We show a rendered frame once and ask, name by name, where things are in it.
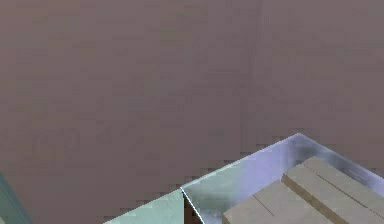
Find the beige cardboard carton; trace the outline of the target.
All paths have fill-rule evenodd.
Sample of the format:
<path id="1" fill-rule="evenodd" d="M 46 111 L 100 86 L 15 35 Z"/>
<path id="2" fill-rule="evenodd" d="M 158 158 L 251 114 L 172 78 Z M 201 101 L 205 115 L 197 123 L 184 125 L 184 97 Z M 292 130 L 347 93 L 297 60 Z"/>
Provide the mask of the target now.
<path id="1" fill-rule="evenodd" d="M 384 224 L 384 197 L 311 157 L 224 212 L 222 224 Z"/>

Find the pale green cabinet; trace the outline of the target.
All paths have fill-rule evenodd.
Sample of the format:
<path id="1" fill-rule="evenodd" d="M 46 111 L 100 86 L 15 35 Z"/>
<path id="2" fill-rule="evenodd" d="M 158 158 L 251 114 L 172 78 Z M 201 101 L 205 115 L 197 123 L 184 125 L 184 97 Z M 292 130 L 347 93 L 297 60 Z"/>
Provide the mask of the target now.
<path id="1" fill-rule="evenodd" d="M 220 224 L 222 213 L 231 206 L 280 179 L 284 172 L 312 156 L 323 159 L 384 196 L 383 177 L 297 133 L 104 224 L 184 224 L 188 207 L 198 224 Z"/>

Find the pale green door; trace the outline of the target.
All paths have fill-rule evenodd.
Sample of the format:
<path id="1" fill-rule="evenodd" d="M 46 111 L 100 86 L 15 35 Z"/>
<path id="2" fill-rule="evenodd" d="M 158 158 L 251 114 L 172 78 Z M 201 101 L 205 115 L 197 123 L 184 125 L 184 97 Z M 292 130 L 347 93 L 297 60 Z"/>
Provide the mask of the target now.
<path id="1" fill-rule="evenodd" d="M 30 216 L 1 172 L 0 224 L 33 224 Z"/>

